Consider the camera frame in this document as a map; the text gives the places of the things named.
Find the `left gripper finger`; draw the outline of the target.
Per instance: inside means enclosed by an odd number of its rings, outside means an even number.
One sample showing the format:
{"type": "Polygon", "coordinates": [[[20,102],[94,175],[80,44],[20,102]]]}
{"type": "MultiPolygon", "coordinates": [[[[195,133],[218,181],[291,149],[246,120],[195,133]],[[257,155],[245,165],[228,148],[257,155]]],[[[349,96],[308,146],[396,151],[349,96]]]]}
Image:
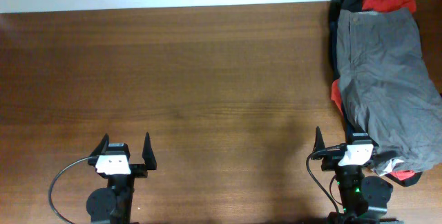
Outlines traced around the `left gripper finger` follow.
{"type": "Polygon", "coordinates": [[[90,156],[99,156],[106,152],[109,145],[109,135],[106,133],[100,143],[96,146],[96,148],[92,151],[90,156]]]}
{"type": "Polygon", "coordinates": [[[145,135],[142,158],[147,170],[157,169],[157,162],[151,146],[151,138],[149,132],[147,132],[145,135]]]}

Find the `grey shorts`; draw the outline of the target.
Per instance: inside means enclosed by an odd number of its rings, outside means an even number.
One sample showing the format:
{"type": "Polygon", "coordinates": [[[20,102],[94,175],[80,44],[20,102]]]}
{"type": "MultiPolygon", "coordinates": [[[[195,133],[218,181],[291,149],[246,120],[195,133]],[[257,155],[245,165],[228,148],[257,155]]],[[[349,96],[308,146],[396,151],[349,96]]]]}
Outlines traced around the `grey shorts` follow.
{"type": "Polygon", "coordinates": [[[379,174],[441,163],[441,96],[422,58],[412,13],[341,10],[338,88],[355,129],[378,144],[379,174]]]}

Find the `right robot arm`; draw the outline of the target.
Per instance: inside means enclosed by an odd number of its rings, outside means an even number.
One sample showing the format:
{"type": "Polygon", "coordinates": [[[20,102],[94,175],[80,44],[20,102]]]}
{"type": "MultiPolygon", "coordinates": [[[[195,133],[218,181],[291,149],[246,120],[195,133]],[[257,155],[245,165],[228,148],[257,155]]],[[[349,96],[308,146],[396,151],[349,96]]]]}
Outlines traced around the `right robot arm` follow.
{"type": "Polygon", "coordinates": [[[393,186],[378,176],[365,176],[376,158],[378,145],[367,133],[353,133],[351,143],[326,147],[320,128],[316,128],[313,151],[307,156],[306,168],[313,181],[325,192],[334,206],[327,217],[328,223],[388,224],[400,223],[395,218],[385,218],[393,186]],[[336,183],[340,195],[337,201],[332,190],[325,189],[313,175],[309,163],[321,161],[322,171],[332,171],[331,183],[336,183]]]}

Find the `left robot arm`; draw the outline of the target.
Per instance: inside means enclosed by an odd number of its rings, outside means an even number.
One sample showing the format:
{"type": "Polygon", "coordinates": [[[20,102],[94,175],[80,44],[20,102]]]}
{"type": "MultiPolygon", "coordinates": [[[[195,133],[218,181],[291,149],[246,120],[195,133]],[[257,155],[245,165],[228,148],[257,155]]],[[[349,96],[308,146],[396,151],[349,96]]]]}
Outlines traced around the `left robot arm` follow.
{"type": "Polygon", "coordinates": [[[111,143],[105,135],[88,159],[88,165],[107,186],[93,191],[86,201],[91,223],[130,224],[135,180],[147,178],[149,171],[157,169],[157,162],[147,133],[142,149],[143,163],[131,164],[126,143],[111,143]]]}

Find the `navy blue garment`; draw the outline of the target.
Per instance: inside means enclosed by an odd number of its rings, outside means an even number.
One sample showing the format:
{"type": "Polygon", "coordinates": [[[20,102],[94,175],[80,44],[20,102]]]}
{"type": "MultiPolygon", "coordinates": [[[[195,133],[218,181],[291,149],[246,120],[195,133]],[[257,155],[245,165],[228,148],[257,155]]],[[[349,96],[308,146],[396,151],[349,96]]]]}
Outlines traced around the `navy blue garment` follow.
{"type": "Polygon", "coordinates": [[[349,139],[351,138],[352,134],[355,132],[355,128],[347,118],[343,100],[338,88],[340,73],[338,72],[337,52],[336,52],[337,30],[338,30],[337,21],[330,21],[329,22],[329,60],[333,71],[333,82],[331,84],[331,100],[338,107],[338,110],[340,111],[343,117],[345,139],[347,142],[349,142],[349,139]]]}

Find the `red and black garment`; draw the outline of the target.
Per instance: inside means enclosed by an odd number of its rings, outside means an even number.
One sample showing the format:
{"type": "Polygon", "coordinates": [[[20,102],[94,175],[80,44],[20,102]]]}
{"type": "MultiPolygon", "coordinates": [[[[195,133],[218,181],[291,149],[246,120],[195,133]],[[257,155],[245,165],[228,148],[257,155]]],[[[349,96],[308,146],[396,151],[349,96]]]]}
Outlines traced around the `red and black garment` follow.
{"type": "Polygon", "coordinates": [[[328,23],[337,21],[341,10],[362,12],[373,10],[375,12],[392,12],[407,8],[411,13],[416,12],[415,0],[331,0],[329,6],[328,23]]]}

